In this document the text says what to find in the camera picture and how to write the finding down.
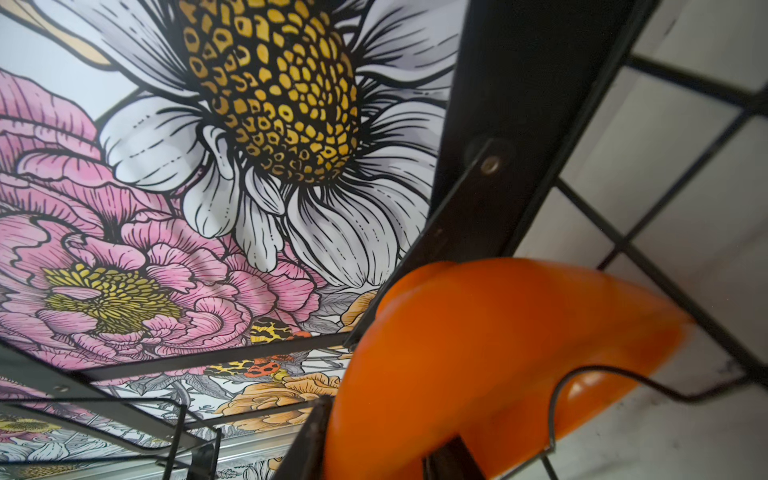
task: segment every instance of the metal bracket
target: metal bracket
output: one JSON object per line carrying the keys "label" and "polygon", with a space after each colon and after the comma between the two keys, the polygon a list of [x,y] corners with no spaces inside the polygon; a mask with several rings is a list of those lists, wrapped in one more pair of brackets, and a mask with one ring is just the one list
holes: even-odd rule
{"label": "metal bracket", "polygon": [[379,289],[379,295],[344,342],[345,347],[357,345],[373,322],[383,293],[408,273],[440,260],[465,262],[496,257],[504,250],[514,227],[509,213],[515,205],[515,194],[500,192],[515,172],[510,168],[513,158],[514,149],[508,141],[492,138],[485,142]]}

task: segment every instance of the black metal bar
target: black metal bar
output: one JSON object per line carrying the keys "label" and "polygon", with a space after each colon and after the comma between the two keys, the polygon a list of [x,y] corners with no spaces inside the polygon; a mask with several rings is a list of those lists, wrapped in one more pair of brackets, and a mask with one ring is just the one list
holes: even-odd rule
{"label": "black metal bar", "polygon": [[[619,243],[624,238],[615,227],[603,218],[579,194],[558,178],[554,185],[576,206],[594,225],[600,229],[612,242]],[[741,344],[728,330],[720,325],[709,313],[704,311],[691,299],[675,282],[643,255],[631,243],[624,248],[624,254],[632,260],[648,277],[666,293],[680,308],[686,310],[698,325],[709,334],[723,349],[728,352],[750,375],[762,377],[765,366],[744,345]]]}
{"label": "black metal bar", "polygon": [[[13,382],[37,389],[52,397],[60,396],[64,392],[75,397],[81,397],[83,401],[78,401],[75,405],[112,419],[115,422],[122,423],[139,432],[144,432],[160,439],[174,433],[174,426],[170,423],[142,412],[131,405],[125,405],[121,402],[113,402],[111,405],[107,405],[100,402],[99,400],[103,401],[104,399],[113,399],[114,397],[82,382],[73,375],[67,374],[27,353],[17,350],[1,340],[0,365],[2,365],[2,375]],[[55,402],[56,400],[46,399],[44,401]],[[183,432],[180,443],[184,448],[193,448],[202,445],[205,441],[188,432]]]}
{"label": "black metal bar", "polygon": [[272,480],[321,480],[328,419],[333,397],[321,396],[293,440]]}
{"label": "black metal bar", "polygon": [[[38,398],[38,397],[29,397],[27,399],[0,399],[0,405],[2,404],[15,404],[15,403],[33,403],[33,402],[42,402],[42,403],[82,403],[82,402],[88,402],[88,403],[170,403],[171,405],[179,408],[183,405],[183,403],[179,403],[176,400],[173,399],[166,399],[163,397],[160,398],[152,398],[152,399],[144,399],[144,398],[129,398],[129,399],[123,399],[120,397],[113,397],[110,396],[105,399],[89,399],[87,397],[81,398],[81,397],[58,397],[58,398]],[[213,419],[203,419],[203,417],[199,416],[197,413],[192,412],[190,410],[187,410],[186,415],[189,415],[190,417],[195,419],[195,426],[194,428],[207,428],[212,432],[216,432],[217,429],[215,428],[215,425],[217,425],[214,422],[211,422]]]}
{"label": "black metal bar", "polygon": [[510,140],[519,155],[505,194],[521,214],[612,49],[621,44],[613,61],[621,60],[656,3],[470,2],[431,211],[461,177],[471,143],[496,137]]}
{"label": "black metal bar", "polygon": [[[118,462],[137,462],[139,460],[151,460],[155,459],[160,462],[165,460],[165,457],[162,455],[131,455],[131,456],[114,456],[114,457],[97,457],[97,458],[77,458],[77,459],[66,459],[63,458],[62,460],[38,460],[36,462],[29,462],[27,460],[19,460],[17,462],[0,462],[0,466],[14,466],[14,465],[23,465],[23,466],[30,466],[30,465],[88,465],[91,463],[118,463]],[[187,465],[184,462],[179,462],[176,460],[174,462],[175,468],[189,468],[189,465]]]}
{"label": "black metal bar", "polygon": [[94,369],[79,370],[77,374],[89,382],[123,379],[130,376],[190,369],[198,366],[236,362],[243,359],[260,359],[272,355],[289,355],[294,352],[338,346],[344,343],[346,337],[346,333],[331,333],[329,335],[297,338],[285,342],[261,343],[259,345],[241,346],[236,349],[214,350],[212,352],[172,356],[164,359],[102,366]]}
{"label": "black metal bar", "polygon": [[173,440],[170,442],[170,450],[168,451],[168,458],[166,458],[163,480],[170,480],[170,475],[174,472],[176,452],[179,451],[179,441],[181,440],[182,434],[184,434],[184,419],[186,417],[187,406],[182,404],[179,406],[179,416],[176,420],[176,431],[174,432]]}
{"label": "black metal bar", "polygon": [[514,205],[500,194],[512,167],[513,150],[508,142],[485,142],[462,178],[408,250],[395,272],[379,288],[344,346],[353,348],[376,318],[376,309],[386,292],[398,280],[420,266],[438,260],[468,261],[493,256],[505,244],[499,235],[511,218]]}
{"label": "black metal bar", "polygon": [[216,478],[216,465],[219,463],[219,450],[221,450],[221,439],[223,433],[221,429],[216,430],[216,441],[214,442],[214,454],[211,456],[210,465],[208,468],[208,480],[214,480]]}
{"label": "black metal bar", "polygon": [[549,190],[551,189],[554,180],[560,175],[566,162],[568,162],[568,158],[571,157],[571,154],[581,139],[581,135],[587,129],[594,113],[600,107],[600,103],[603,101],[605,94],[611,87],[622,64],[625,62],[632,45],[634,45],[637,37],[643,31],[645,24],[658,6],[658,3],[658,0],[650,0],[647,2],[636,2],[634,4],[629,18],[606,57],[603,68],[594,82],[594,86],[573,120],[570,131],[564,136],[564,140],[561,142],[561,145],[554,156],[554,160],[546,174],[538,182],[536,191],[531,196],[530,201],[520,216],[517,227],[510,236],[507,247],[503,253],[505,257],[511,257],[515,254],[515,251],[520,246],[520,242],[523,241],[523,237],[528,232],[528,229],[531,228],[533,220],[536,218],[539,209],[541,209],[541,205],[544,203],[547,194],[549,194]]}
{"label": "black metal bar", "polygon": [[632,55],[627,59],[626,65],[633,70],[640,71],[660,80],[668,81],[697,91],[708,97],[716,98],[731,105],[744,108],[752,101],[752,93],[737,87],[721,84],[700,74],[693,74],[681,68],[666,65],[659,61],[651,60],[642,55]]}
{"label": "black metal bar", "polygon": [[43,412],[42,410],[30,409],[29,407],[0,404],[0,412],[5,412],[9,415],[15,415],[23,419],[34,419],[34,420],[39,420],[41,422],[50,423],[52,425],[65,427],[66,429],[72,430],[73,432],[80,432],[85,435],[94,437],[95,439],[100,439],[100,440],[104,440],[105,442],[110,442],[114,445],[120,446],[126,450],[131,450],[132,452],[136,452],[136,453],[160,454],[160,453],[167,452],[169,449],[169,447],[143,447],[140,445],[136,445],[135,443],[129,442],[128,440],[125,440],[122,437],[113,435],[109,432],[103,432],[94,427],[85,425],[84,423],[66,419],[64,417],[53,415],[51,413]]}
{"label": "black metal bar", "polygon": [[425,480],[485,480],[461,437],[454,437],[423,462]]}
{"label": "black metal bar", "polygon": [[[576,119],[586,125],[656,4],[657,0],[470,3],[430,218],[344,346],[358,343],[381,297],[399,278],[437,260],[497,257],[515,232],[528,228],[521,220],[538,209],[531,212],[531,199],[542,179],[559,171],[561,165],[552,170],[553,165],[564,163],[564,152],[578,139],[579,132],[571,126]],[[504,34],[488,35],[489,31]],[[482,174],[482,162],[494,156],[502,167],[490,176]]]}
{"label": "black metal bar", "polygon": [[707,146],[707,149],[694,161],[694,163],[688,167],[680,178],[667,190],[667,192],[646,212],[645,215],[632,227],[632,229],[621,239],[620,242],[616,242],[613,250],[600,262],[598,270],[605,270],[608,265],[618,256],[619,253],[624,251],[624,248],[639,235],[648,224],[656,218],[656,216],[699,174],[717,155],[726,143],[730,141],[743,127],[749,119],[754,115],[757,105],[762,104],[763,99],[768,97],[768,85],[763,90],[755,95],[747,106],[746,110],[742,111],[733,121],[723,130],[717,138]]}
{"label": "black metal bar", "polygon": [[548,456],[544,455],[543,457],[541,457],[541,463],[544,465],[544,470],[547,471],[547,476],[549,477],[549,480],[559,480],[558,474],[557,472],[554,471],[554,467],[549,461]]}
{"label": "black metal bar", "polygon": [[[264,410],[252,410],[250,412],[235,413],[233,415],[222,415],[221,417],[214,417],[212,419],[206,419],[205,422],[212,425],[223,425],[225,423],[239,422],[240,420],[257,419],[259,417],[266,417],[267,415],[275,415],[277,413],[294,412],[301,409],[311,409],[315,406],[313,400],[307,400],[306,402],[297,402],[290,405],[283,405],[277,407],[270,407]],[[199,421],[187,422],[184,427],[187,430],[198,429],[203,425]]]}

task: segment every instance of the illustrated daisy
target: illustrated daisy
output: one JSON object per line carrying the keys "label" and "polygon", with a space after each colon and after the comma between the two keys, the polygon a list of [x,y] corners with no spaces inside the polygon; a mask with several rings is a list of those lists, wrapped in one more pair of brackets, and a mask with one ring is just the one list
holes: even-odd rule
{"label": "illustrated daisy", "polygon": [[145,90],[106,123],[115,177],[184,192],[204,237],[381,284],[425,221],[464,0],[37,0]]}

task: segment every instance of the yellow flower center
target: yellow flower center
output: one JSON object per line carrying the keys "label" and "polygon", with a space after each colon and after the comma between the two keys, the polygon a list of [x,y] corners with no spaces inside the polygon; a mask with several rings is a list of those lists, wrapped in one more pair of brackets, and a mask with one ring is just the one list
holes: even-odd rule
{"label": "yellow flower center", "polygon": [[13,478],[23,478],[24,480],[32,480],[33,478],[43,478],[50,475],[56,475],[58,473],[71,472],[77,470],[83,465],[36,465],[31,467],[11,467],[9,472],[14,475]]}
{"label": "yellow flower center", "polygon": [[357,148],[357,86],[314,0],[179,1],[201,94],[247,160],[294,184],[336,178]]}
{"label": "yellow flower center", "polygon": [[0,422],[0,430],[5,430],[6,432],[43,433],[58,430],[59,428],[61,427],[34,419],[13,419]]}
{"label": "yellow flower center", "polygon": [[[142,332],[146,330],[142,322],[155,315],[181,315],[160,285],[138,272],[123,273],[103,267],[91,270],[78,263],[70,270],[45,269],[45,278],[53,287],[53,293],[45,299],[46,306],[50,310],[94,317],[98,320],[96,333]],[[67,288],[86,294],[72,295]]]}

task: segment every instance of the black metal frame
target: black metal frame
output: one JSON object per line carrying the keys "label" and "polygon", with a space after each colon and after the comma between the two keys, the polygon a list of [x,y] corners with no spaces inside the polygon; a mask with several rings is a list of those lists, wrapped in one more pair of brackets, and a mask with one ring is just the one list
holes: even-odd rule
{"label": "black metal frame", "polygon": [[[60,402],[56,397],[67,393],[77,397],[77,405],[94,413],[158,438],[173,438],[177,440],[176,448],[197,448],[215,458],[218,446],[211,446],[187,430],[307,408],[312,404],[303,402],[207,421],[195,419],[183,423],[180,420],[172,425],[136,409],[130,405],[131,399],[116,399],[90,384],[339,344],[353,348],[373,321],[380,298],[397,279],[436,260],[511,256],[550,190],[557,188],[614,243],[614,249],[598,269],[608,267],[620,253],[625,254],[733,357],[745,372],[744,382],[768,386],[768,367],[632,244],[751,117],[768,115],[765,88],[753,94],[629,54],[657,3],[657,0],[470,2],[435,173],[430,218],[422,235],[394,275],[379,289],[379,295],[349,335],[295,339],[80,372],[56,369],[0,341],[3,376],[51,396],[42,401]],[[611,226],[559,177],[622,67],[743,109],[626,235]],[[2,405],[8,408],[10,403]],[[32,415],[26,407],[13,408]],[[193,457],[193,465],[204,464],[201,459],[198,456],[196,463]],[[105,460],[112,462],[118,458]],[[554,474],[546,456],[542,461],[548,472]],[[171,460],[168,465],[176,464]],[[195,475],[202,472],[201,468],[194,470]]]}
{"label": "black metal frame", "polygon": [[[65,419],[58,415],[51,415],[49,413],[37,410],[34,408],[23,407],[26,403],[33,403],[39,406],[39,404],[50,405],[52,403],[71,403],[75,405],[95,405],[95,404],[141,404],[141,403],[170,403],[178,409],[178,417],[174,427],[173,435],[166,435],[166,439],[170,444],[167,447],[145,447],[137,445],[133,442],[124,440],[116,435],[108,432],[102,432],[95,427],[84,425],[74,420]],[[164,468],[163,480],[170,480],[170,475],[173,470],[179,468],[188,468],[189,477],[192,480],[214,480],[216,474],[216,465],[218,463],[218,452],[221,445],[222,432],[221,429],[214,427],[214,424],[210,420],[205,420],[194,412],[190,412],[188,407],[183,403],[176,402],[173,399],[155,398],[155,399],[119,399],[119,398],[102,398],[94,399],[91,397],[72,397],[72,398],[57,398],[49,399],[45,397],[28,397],[25,399],[0,399],[0,410],[10,412],[12,415],[23,415],[26,418],[40,419],[43,422],[52,422],[56,425],[64,425],[68,429],[75,430],[80,433],[85,433],[97,439],[105,440],[106,442],[114,443],[125,449],[143,453],[143,455],[132,456],[111,456],[111,457],[97,457],[97,458],[78,458],[78,459],[61,459],[61,460],[44,460],[30,462],[27,460],[20,462],[0,462],[0,465],[89,465],[94,463],[115,463],[115,462],[134,462],[138,460],[155,460],[158,466]],[[215,435],[213,440],[203,441],[199,445],[195,445],[185,451],[200,449],[202,455],[192,456],[192,465],[188,465],[176,460],[179,453],[179,446],[183,435],[187,428],[184,424],[186,417],[193,417],[203,427],[212,431]]]}

